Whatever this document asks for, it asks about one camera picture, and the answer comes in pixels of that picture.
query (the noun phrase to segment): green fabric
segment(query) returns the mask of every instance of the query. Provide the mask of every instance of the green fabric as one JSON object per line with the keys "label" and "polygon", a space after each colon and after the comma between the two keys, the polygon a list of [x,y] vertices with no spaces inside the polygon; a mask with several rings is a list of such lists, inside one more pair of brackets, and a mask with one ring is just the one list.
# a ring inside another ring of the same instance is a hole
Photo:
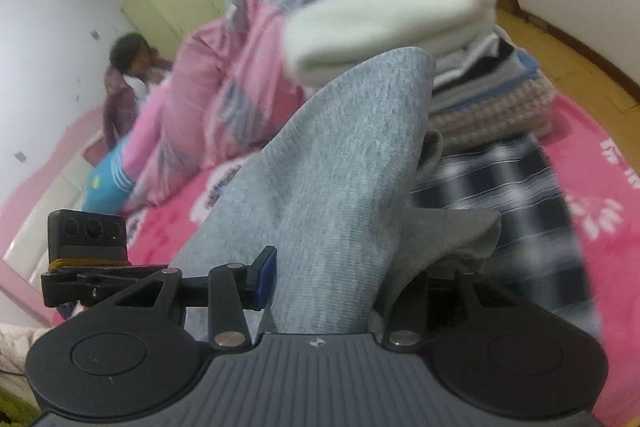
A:
{"label": "green fabric", "polygon": [[0,411],[9,417],[12,422],[5,423],[0,421],[0,427],[26,427],[40,415],[40,412],[35,407],[29,405],[24,400],[21,400],[1,387]]}

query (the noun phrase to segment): gray folded garment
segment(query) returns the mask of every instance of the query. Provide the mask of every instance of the gray folded garment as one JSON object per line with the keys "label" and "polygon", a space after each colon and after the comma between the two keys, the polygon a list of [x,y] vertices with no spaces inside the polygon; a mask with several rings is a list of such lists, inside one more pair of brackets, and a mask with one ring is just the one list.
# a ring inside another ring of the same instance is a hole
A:
{"label": "gray folded garment", "polygon": [[[407,205],[418,162],[441,150],[431,143],[420,157],[433,73],[426,52],[402,48],[329,83],[245,163],[172,266],[203,276],[276,247],[271,303],[246,313],[252,335],[260,320],[260,331],[362,332],[374,304],[384,317],[436,261],[478,269],[497,242],[497,212]],[[188,310],[186,330],[206,340],[204,309]]]}

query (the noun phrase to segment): maroon jacket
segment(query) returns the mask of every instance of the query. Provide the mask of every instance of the maroon jacket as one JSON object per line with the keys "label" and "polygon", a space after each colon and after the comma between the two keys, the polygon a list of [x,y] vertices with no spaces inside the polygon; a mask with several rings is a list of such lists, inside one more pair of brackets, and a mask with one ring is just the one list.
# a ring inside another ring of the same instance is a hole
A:
{"label": "maroon jacket", "polygon": [[[171,70],[174,64],[158,57],[154,65],[163,70]],[[138,104],[133,88],[113,66],[109,66],[104,73],[104,88],[107,100],[102,111],[102,133],[107,148],[112,150],[118,140],[133,129],[138,117]]]}

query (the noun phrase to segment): wooden floor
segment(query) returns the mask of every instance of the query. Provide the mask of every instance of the wooden floor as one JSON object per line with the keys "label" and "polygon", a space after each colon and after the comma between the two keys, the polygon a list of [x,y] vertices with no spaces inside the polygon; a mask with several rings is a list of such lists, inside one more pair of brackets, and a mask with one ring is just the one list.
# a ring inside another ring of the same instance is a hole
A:
{"label": "wooden floor", "polygon": [[580,104],[640,172],[640,104],[602,70],[537,26],[505,12],[498,24],[540,64],[558,91]]}

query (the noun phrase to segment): person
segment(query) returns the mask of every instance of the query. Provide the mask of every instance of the person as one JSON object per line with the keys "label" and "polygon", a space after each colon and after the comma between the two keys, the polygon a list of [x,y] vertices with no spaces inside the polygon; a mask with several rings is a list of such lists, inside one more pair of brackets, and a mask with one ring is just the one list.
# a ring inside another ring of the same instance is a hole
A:
{"label": "person", "polygon": [[108,150],[133,128],[149,94],[173,63],[160,57],[139,33],[118,38],[111,47],[110,66],[104,75],[107,99],[103,110],[103,134]]}

